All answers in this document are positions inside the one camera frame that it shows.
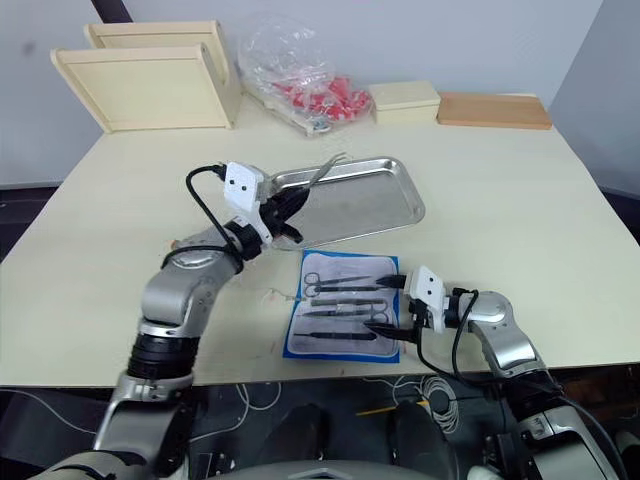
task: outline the white table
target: white table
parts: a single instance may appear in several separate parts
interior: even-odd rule
[[[189,170],[233,160],[275,173],[343,150],[401,160],[427,213],[327,250],[394,254],[401,271],[426,264],[450,285],[502,292],[550,367],[640,360],[640,248],[557,131],[367,120],[309,140],[245,100],[236,130],[104,135],[87,153],[0,267],[0,384],[114,385],[145,283],[172,240],[208,226],[184,187]],[[198,180],[226,221],[222,183]],[[198,383],[427,371],[412,346],[397,365],[283,359],[291,303],[264,297],[294,292],[300,259],[269,251],[225,287]],[[427,355],[446,366],[451,341],[429,335]],[[468,335],[460,358],[486,368]]]

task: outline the clear plastic bag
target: clear plastic bag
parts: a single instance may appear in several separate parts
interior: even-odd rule
[[[365,90],[338,75],[316,33],[287,17],[268,15],[244,36],[238,65],[247,91],[309,136],[367,114]]]

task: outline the white wall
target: white wall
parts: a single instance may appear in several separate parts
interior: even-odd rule
[[[640,195],[640,2],[608,0],[556,99],[554,123],[605,188]]]
[[[99,137],[49,60],[99,21],[89,0],[0,1],[0,187],[60,182]]]
[[[430,79],[436,88],[533,92],[550,105],[602,0],[124,0],[137,21],[222,22],[289,15],[365,83]]]
[[[318,31],[337,67],[362,83],[427,78],[443,90],[534,92],[546,105],[601,2],[125,0],[134,20],[216,18],[230,37],[252,13],[285,13]],[[61,181],[99,129],[48,50],[83,47],[81,26],[97,17],[89,0],[0,5],[0,58],[11,66],[0,74],[0,187]]]

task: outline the yellow cable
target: yellow cable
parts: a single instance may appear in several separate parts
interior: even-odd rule
[[[427,402],[426,400],[421,400],[419,402],[416,402],[417,405],[422,405],[423,407],[425,405],[429,405],[429,402]],[[375,415],[376,413],[385,413],[385,412],[390,412],[391,410],[395,410],[397,407],[384,407],[384,408],[376,408],[375,410],[365,410],[364,412],[358,412],[356,413],[356,417],[364,417],[366,415]]]

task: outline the metal tray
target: metal tray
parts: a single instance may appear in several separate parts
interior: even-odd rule
[[[272,188],[309,183],[320,167],[281,172]],[[304,240],[296,244],[280,237],[274,247],[301,250],[418,223],[425,208],[407,170],[391,157],[355,160],[334,165],[311,188],[309,200],[288,223]]]

